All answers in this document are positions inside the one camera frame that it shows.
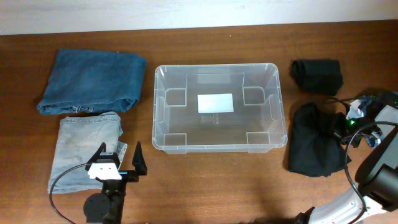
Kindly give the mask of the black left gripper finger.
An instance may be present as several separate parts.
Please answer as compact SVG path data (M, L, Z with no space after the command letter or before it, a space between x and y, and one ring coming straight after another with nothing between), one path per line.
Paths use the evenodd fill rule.
M132 165L137 175L147 175L147 166L142 153L141 143L138 141L132 158Z
M92 155L92 157L88 160L88 164L92 164L96 162L99 158L101 153L106 152L106 143L102 142L100 147L97 149L97 151Z

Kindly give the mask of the blue shirt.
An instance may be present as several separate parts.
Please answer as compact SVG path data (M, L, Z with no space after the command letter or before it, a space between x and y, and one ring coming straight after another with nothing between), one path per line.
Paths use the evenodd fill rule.
M350 103L346 119L355 119L358 128L374 121L397 123L397 92L384 91L378 95L363 95ZM372 128L361 131L355 137L352 146L357 147L364 137L371 148L378 146L392 131L393 127L377 124Z

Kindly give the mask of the large black garment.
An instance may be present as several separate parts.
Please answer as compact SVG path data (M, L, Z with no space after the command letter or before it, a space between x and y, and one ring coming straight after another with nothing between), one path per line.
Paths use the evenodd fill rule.
M345 150L333 135L343 113L327 113L315 103L301 106L294 114L288 170L308 177L328 177L344 169Z

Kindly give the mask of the small black garment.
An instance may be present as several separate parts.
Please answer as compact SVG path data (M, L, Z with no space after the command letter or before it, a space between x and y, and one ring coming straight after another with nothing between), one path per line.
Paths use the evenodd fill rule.
M294 60L291 75L301 90L327 96L344 84L340 62L333 59Z

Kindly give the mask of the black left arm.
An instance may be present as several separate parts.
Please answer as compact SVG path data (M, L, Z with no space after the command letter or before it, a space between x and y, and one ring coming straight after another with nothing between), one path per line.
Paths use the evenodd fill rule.
M132 158L133 170L119 170L120 160L115 152L107 152L102 143L88 160L85 169L89 178L102 183L101 192L90 195L83 206L87 223L121 223L126 186L138 182L147 174L141 143L136 144Z

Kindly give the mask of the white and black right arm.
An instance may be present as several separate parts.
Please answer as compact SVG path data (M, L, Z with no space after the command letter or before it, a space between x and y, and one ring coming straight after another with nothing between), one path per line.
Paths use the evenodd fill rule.
M365 134L367 129L379 125L391 126L392 129L352 177L348 171L348 153L352 142ZM299 213L294 223L360 223L367 217L397 210L397 123L373 121L360 126L358 119L350 119L348 126L357 127L346 138L344 157L344 171L351 188L328 204Z

